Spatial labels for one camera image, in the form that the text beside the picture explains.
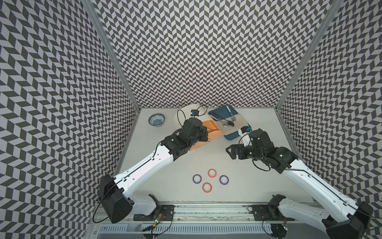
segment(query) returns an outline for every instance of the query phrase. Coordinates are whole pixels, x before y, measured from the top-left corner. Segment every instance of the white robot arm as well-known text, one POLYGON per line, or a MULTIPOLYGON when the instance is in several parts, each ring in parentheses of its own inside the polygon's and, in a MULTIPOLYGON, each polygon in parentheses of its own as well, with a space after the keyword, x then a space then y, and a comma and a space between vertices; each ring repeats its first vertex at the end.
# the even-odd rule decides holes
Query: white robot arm
POLYGON ((231 145, 226 152, 232 159, 262 161, 269 169, 293 180, 316 199, 324 209, 294 202, 276 195, 268 203, 263 219, 280 216, 293 218, 328 234, 332 239, 359 239, 365 233, 373 212, 372 207, 342 194, 308 168, 302 160, 285 147, 274 147, 266 132, 261 129, 243 133, 243 144, 231 145))
MULTIPOLYGON (((269 169, 275 169, 296 182, 324 207, 317 209, 278 194, 266 205, 267 211, 259 211, 255 220, 256 217, 261 221, 293 218, 326 232, 332 239, 362 237, 373 212, 368 203, 358 204, 340 193, 289 149, 274 147, 268 134, 261 129, 250 133, 243 129, 242 139, 243 144, 231 145, 226 149, 232 159, 238 156, 239 159, 264 162, 269 169)), ((153 195, 137 196, 133 192, 160 168, 187 153, 196 142, 207 140, 207 128, 200 120, 190 118, 181 129, 167 136, 155 151, 132 168, 114 178, 109 175, 102 177, 98 195, 111 222, 116 223, 128 214, 155 214, 159 204, 156 198, 153 195)))
POLYGON ((158 143, 154 152, 132 168, 113 178, 103 176, 98 196, 110 221, 117 223, 128 214, 151 214, 158 204, 156 198, 153 195, 133 195, 133 192, 159 169, 187 153, 198 141, 208 141, 207 128, 197 118, 187 119, 181 129, 158 143))

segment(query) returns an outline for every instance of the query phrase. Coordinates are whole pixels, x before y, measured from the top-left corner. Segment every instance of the spoon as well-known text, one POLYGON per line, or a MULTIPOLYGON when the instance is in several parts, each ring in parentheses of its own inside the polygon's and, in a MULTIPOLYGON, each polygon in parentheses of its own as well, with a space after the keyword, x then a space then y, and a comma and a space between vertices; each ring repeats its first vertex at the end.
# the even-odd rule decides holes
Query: spoon
POLYGON ((225 121, 221 121, 220 119, 217 119, 215 118, 213 115, 210 115, 211 118, 213 118, 214 120, 217 120, 217 121, 220 121, 220 123, 222 123, 222 125, 225 127, 225 128, 228 128, 229 124, 225 121))
POLYGON ((231 109, 230 109, 230 107, 229 106, 227 106, 227 109, 228 109, 228 111, 230 112, 230 114, 231 114, 231 120, 232 120, 232 122, 236 122, 236 117, 235 116, 233 116, 233 114, 232 114, 232 112, 231 112, 231 109))
POLYGON ((235 124, 232 121, 230 121, 230 120, 227 120, 227 123, 228 123, 229 126, 232 126, 232 127, 235 126, 235 124))

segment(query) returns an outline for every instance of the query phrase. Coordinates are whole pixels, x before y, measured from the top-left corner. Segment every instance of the chevron pattern wallpaper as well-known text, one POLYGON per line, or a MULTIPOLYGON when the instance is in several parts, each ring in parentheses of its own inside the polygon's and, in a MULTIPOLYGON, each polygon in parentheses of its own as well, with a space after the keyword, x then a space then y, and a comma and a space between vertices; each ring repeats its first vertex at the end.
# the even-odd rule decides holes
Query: chevron pattern wallpaper
MULTIPOLYGON (((307 164, 382 217, 382 2, 346 0, 282 115, 307 164)), ((382 220, 373 220, 373 226, 382 220)), ((366 238, 381 239, 382 229, 366 238)))
POLYGON ((141 107, 275 106, 332 0, 93 0, 141 107))
POLYGON ((79 0, 0 1, 0 238, 80 238, 134 115, 79 0))

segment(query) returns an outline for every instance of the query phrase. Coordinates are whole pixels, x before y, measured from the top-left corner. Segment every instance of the blue and white bowl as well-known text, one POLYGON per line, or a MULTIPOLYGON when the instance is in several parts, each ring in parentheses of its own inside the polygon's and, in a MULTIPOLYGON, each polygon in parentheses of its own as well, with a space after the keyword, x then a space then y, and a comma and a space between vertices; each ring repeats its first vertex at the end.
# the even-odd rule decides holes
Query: blue and white bowl
POLYGON ((165 121, 165 116, 162 114, 153 114, 149 118, 149 124, 154 126, 154 127, 159 127, 161 126, 165 121))

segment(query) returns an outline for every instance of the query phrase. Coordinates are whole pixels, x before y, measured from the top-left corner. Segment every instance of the vent grille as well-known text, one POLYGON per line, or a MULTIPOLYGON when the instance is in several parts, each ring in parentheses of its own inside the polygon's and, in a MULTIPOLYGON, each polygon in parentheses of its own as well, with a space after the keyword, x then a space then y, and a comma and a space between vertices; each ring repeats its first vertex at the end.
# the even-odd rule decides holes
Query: vent grille
MULTIPOLYGON (((102 224, 100 234, 125 234, 125 233, 142 233, 142 229, 151 226, 152 224, 135 224, 135 223, 120 223, 120 224, 102 224)), ((152 232, 164 232, 170 224, 160 224, 152 232)), ((261 223, 182 223, 170 227, 166 233, 170 234, 271 234, 272 230, 269 223, 264 223, 263 230, 261 223)))

